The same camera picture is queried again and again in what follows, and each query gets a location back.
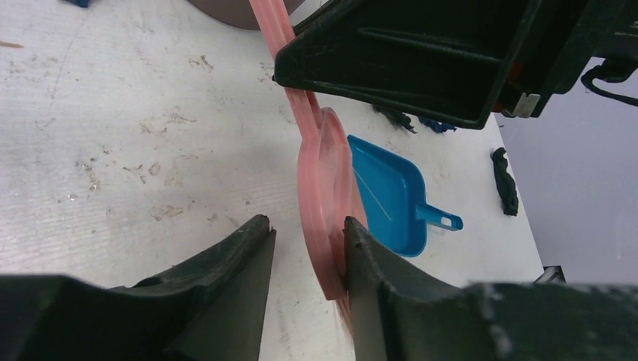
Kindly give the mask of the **blue plastic dustpan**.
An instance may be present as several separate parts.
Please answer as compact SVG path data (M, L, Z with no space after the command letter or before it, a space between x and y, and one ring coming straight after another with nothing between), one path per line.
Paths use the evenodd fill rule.
M427 203L424 177L414 163L354 135L348 143L369 231L385 247L416 257L426 247L429 224L453 232L463 228L459 216Z

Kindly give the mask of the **small blue paper scrap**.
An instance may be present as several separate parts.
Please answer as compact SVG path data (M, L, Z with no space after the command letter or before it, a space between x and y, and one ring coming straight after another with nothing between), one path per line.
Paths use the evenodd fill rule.
M457 128L453 125L442 123L439 121L431 120L426 117L418 117L418 120L424 126L430 128L433 132L437 134L442 134L445 132L456 132Z

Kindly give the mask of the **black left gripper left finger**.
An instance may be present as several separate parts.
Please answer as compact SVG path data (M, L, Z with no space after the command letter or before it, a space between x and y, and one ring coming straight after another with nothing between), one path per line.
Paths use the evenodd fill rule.
M256 360L275 237L269 218L257 215L133 287L4 275L1 358Z

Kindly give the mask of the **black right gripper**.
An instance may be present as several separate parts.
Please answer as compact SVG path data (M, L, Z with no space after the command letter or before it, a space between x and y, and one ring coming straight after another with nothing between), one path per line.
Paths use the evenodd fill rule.
M543 1L498 98L506 117L539 117L553 95L576 82L607 99L636 106L596 81L623 83L637 70L635 1Z

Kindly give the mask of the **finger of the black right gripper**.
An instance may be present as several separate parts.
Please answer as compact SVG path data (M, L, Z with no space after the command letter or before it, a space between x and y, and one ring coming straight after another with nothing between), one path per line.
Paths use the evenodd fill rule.
M275 57L285 87L482 129L538 1L328 1Z

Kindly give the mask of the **pink hand brush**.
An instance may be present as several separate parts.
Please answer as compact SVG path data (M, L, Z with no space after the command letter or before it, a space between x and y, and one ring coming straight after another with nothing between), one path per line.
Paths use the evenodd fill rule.
M285 88L302 137L297 161L299 214L306 248L326 299L352 330L346 287L345 219L364 217L351 149L332 108L311 91Z

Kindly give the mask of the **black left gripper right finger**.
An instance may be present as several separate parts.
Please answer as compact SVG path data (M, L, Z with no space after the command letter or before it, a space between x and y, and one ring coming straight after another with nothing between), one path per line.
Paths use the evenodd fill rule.
M345 220L358 360L635 360L631 285L476 283L454 287Z

